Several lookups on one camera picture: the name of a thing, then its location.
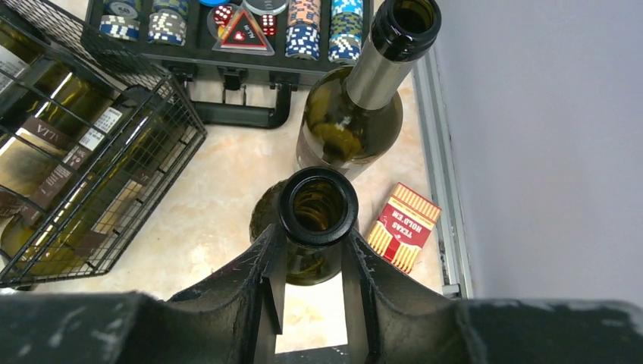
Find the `dice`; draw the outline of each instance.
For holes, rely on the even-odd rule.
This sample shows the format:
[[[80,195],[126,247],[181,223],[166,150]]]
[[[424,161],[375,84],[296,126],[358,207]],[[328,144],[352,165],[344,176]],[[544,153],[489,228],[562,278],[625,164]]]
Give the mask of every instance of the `dice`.
[[[266,36],[273,36],[277,34],[277,22],[274,18],[274,15],[262,15],[261,28]]]
[[[232,19],[232,7],[230,5],[219,5],[215,9],[215,23],[225,27]]]

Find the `poker chip case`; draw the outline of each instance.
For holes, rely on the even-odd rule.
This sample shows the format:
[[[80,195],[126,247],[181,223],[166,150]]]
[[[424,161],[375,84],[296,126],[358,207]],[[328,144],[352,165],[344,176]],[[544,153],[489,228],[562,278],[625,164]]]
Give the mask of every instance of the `poker chip case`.
[[[274,54],[254,55],[212,50],[217,43],[207,22],[212,8],[199,3],[199,0],[187,2],[186,27],[183,46],[172,46],[148,42],[145,36],[150,30],[149,15],[155,13],[155,0],[140,1],[142,9],[139,36],[136,41],[119,40],[124,47],[132,48],[147,58],[173,72],[186,86],[199,80],[221,81],[225,90],[239,90],[244,84],[270,86],[277,93],[273,108],[262,108],[251,105],[233,105],[220,102],[193,102],[196,112],[206,124],[226,124],[242,127],[259,127],[272,129],[281,126],[290,115],[291,93],[298,87],[309,87],[315,84],[324,74],[341,64],[328,60],[331,30],[332,0],[321,0],[321,19],[319,24],[318,60],[289,58],[286,56],[288,10],[276,15],[277,32],[268,37]],[[372,0],[362,0],[363,22],[362,34],[369,32],[374,11]],[[242,0],[230,1],[230,4],[241,5]],[[90,1],[86,22],[99,28],[101,18],[105,15],[103,3]],[[260,16],[254,15],[258,23]],[[97,60],[117,57],[111,52],[94,54]]]

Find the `green glass bottle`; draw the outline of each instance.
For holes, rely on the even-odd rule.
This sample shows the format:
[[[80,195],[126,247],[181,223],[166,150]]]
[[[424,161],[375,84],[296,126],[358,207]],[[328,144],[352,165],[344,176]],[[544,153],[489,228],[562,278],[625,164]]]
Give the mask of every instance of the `green glass bottle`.
[[[71,62],[60,52],[42,56],[18,77],[34,89],[14,84],[0,98],[0,124],[57,158],[64,157],[88,130],[83,121],[94,122],[113,102],[114,92],[107,83]],[[3,187],[28,197],[57,164],[55,158],[17,137],[0,135]],[[0,191],[0,221],[15,215],[21,206],[21,200]]]
[[[4,5],[0,6],[3,16],[7,17],[11,24],[16,24],[23,29],[29,30],[32,34],[44,41],[42,34],[20,15],[6,8]],[[18,77],[45,52],[45,49],[11,24],[0,18],[0,70],[3,70],[13,77]],[[10,77],[0,73],[0,94],[2,94],[11,83],[12,79]]]
[[[319,284],[341,270],[343,239],[357,222],[357,195],[340,173],[305,168],[268,189],[250,220],[254,241],[270,224],[287,235],[286,282]]]
[[[296,145],[298,167],[321,165],[352,180],[386,153],[402,128],[397,88],[440,26],[433,0],[385,0],[355,66],[329,72],[310,90]]]
[[[82,265],[104,243],[110,233],[118,228],[119,221],[151,179],[156,168],[168,157],[183,136],[185,126],[174,120],[150,118],[150,108],[143,108],[133,115],[141,100],[135,94],[140,93],[138,87],[126,91],[96,123],[99,129],[110,133],[119,122],[133,116],[132,122],[99,159],[88,178],[76,187],[71,198],[53,220],[55,224],[59,224],[74,214],[71,221],[60,232],[53,224],[45,227],[22,253],[16,265],[18,268],[27,267],[27,263],[34,260],[39,251],[45,249],[27,274],[59,275]],[[96,158],[103,142],[104,136],[100,133],[95,130],[88,131],[79,145],[67,154],[65,162],[73,169],[84,171]],[[127,147],[130,147],[129,152],[119,157],[119,151]],[[99,179],[103,173],[108,174]],[[58,166],[33,194],[32,200],[50,212],[76,185],[77,180],[65,168]],[[79,201],[86,196],[88,197],[85,202],[74,213]],[[31,205],[24,206],[20,214],[5,228],[0,247],[10,256],[18,254],[43,221],[44,216],[37,209]],[[56,236],[53,244],[45,246],[53,235]]]

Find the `bottle neck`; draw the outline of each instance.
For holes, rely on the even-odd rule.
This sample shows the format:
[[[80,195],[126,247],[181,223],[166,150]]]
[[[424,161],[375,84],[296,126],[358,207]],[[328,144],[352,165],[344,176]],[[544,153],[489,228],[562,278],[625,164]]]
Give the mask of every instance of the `bottle neck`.
[[[362,54],[346,79],[348,97],[366,110],[378,110],[395,96],[397,88],[417,60],[395,62],[375,48],[371,36],[362,47]]]
[[[441,27],[434,0],[386,0],[373,19],[357,64],[346,79],[349,98],[361,108],[388,104]]]
[[[341,241],[357,220],[357,195],[339,172],[304,168],[286,182],[278,198],[279,219],[290,241],[321,249]]]

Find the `bottle opening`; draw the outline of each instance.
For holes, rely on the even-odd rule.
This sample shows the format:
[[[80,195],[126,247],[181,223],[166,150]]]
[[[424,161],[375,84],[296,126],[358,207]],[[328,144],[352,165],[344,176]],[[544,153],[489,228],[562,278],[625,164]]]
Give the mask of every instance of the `bottle opening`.
[[[435,9],[426,0],[397,0],[393,5],[393,17],[402,30],[421,34],[433,26]]]
[[[302,227],[323,232],[334,227],[344,215],[344,198],[338,188],[327,180],[310,180],[295,192],[293,210]]]

